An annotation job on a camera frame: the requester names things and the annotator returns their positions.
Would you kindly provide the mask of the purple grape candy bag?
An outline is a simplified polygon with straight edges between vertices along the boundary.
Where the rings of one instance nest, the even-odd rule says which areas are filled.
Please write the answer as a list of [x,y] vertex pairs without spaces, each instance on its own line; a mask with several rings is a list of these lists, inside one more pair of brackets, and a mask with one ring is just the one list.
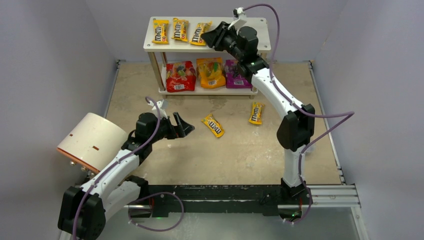
[[249,83],[239,72],[237,60],[227,59],[224,63],[224,72],[226,78],[227,89],[251,89],[252,84]]

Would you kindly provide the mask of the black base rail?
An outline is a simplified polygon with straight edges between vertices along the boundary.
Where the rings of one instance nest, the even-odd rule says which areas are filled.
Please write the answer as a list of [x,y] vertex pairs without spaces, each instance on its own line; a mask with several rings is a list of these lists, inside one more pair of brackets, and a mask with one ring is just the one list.
[[297,218],[312,203],[303,186],[291,193],[281,184],[259,185],[147,185],[131,201],[143,205],[156,218],[170,213],[261,214]]

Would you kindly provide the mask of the white two-tier shelf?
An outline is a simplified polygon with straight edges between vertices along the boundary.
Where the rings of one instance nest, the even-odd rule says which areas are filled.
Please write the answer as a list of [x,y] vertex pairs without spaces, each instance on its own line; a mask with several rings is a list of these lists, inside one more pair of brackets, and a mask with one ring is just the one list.
[[[194,91],[183,92],[169,92],[166,90],[166,64],[168,63],[166,53],[200,53],[204,54],[206,58],[212,56],[212,53],[225,52],[230,46],[235,47],[237,40],[240,38],[238,31],[240,28],[256,30],[257,41],[257,54],[263,59],[271,55],[271,41],[268,30],[268,22],[265,18],[261,17],[246,17],[245,23],[235,23],[234,27],[228,29],[228,26],[234,21],[231,17],[183,17],[184,20],[189,21],[188,33],[192,36],[197,32],[195,26],[197,23],[212,22],[210,30],[205,33],[206,40],[211,45],[197,46],[186,43],[180,40],[171,38],[172,20],[171,16],[153,16],[149,20],[147,27],[143,49],[148,53],[150,63],[153,67],[155,78],[158,84],[158,93],[163,96],[171,95],[185,95],[185,96],[249,96],[254,98],[258,94],[256,88],[243,88],[232,89],[218,87],[214,89],[202,88],[200,81],[196,82]],[[168,44],[153,43],[155,37],[155,20],[168,20],[169,26],[167,28]]]

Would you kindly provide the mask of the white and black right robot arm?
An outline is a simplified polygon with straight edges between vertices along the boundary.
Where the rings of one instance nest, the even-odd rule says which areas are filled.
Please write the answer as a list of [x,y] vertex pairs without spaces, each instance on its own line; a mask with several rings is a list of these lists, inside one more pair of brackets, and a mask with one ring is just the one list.
[[276,137],[284,148],[282,188],[291,197],[304,192],[302,159],[314,135],[315,108],[298,101],[274,76],[267,61],[258,53],[259,39],[254,28],[243,26],[236,30],[222,21],[215,29],[202,33],[201,38],[209,48],[233,56],[239,73],[276,109],[281,117]]

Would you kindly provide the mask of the white cylinder with copper rim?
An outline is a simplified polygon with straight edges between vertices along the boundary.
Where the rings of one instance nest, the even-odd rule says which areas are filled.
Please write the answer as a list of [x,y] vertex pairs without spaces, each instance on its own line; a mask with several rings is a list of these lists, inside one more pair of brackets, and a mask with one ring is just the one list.
[[95,113],[87,113],[58,144],[57,151],[95,174],[117,155],[128,133]]

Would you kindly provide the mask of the red mixed fruit candy bag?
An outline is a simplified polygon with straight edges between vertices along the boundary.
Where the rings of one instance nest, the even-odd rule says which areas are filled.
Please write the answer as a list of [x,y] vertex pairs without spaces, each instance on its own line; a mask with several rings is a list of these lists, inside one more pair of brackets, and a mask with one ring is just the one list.
[[169,93],[193,92],[196,80],[196,70],[191,61],[166,64],[165,83]]

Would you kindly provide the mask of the yellow M&M bag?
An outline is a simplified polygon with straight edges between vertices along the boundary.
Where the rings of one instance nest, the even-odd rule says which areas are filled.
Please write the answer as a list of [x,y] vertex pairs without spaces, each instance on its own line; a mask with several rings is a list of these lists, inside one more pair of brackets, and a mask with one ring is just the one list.
[[195,30],[193,32],[193,35],[189,43],[194,46],[206,46],[206,42],[202,39],[201,35],[206,33],[209,30],[212,23],[213,23],[212,21],[199,22],[195,27]]
[[171,38],[177,41],[188,42],[188,27],[189,21],[186,19],[180,19],[174,17],[172,20],[173,23],[173,34]]
[[225,131],[221,124],[215,119],[213,114],[207,115],[205,118],[201,120],[203,124],[205,124],[208,129],[214,134],[216,138],[220,138],[224,135]]
[[169,27],[169,20],[165,20],[165,19],[153,20],[153,31],[154,31],[154,36],[152,40],[153,44],[164,44],[164,45],[169,44],[168,27]]
[[262,112],[264,110],[265,105],[260,102],[253,102],[251,106],[251,114],[248,119],[248,122],[254,125],[262,125]]

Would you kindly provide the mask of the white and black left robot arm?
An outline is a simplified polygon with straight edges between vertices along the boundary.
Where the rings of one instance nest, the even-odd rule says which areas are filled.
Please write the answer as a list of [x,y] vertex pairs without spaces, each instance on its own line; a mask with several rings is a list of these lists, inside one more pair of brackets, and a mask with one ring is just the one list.
[[95,240],[106,222],[123,206],[132,202],[167,197],[168,192],[149,192],[149,183],[131,172],[152,152],[162,139],[184,138],[195,127],[173,114],[170,118],[151,112],[142,113],[131,133],[94,113],[88,113],[57,146],[73,164],[93,173],[81,186],[71,186],[63,194],[58,228],[74,239]]

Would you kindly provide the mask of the orange mango candy bag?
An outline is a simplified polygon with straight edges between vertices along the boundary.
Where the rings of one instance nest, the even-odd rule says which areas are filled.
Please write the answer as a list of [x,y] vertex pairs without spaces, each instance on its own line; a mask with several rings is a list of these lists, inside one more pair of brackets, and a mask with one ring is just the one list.
[[226,85],[226,77],[221,57],[198,58],[196,60],[197,77],[204,89],[216,89]]

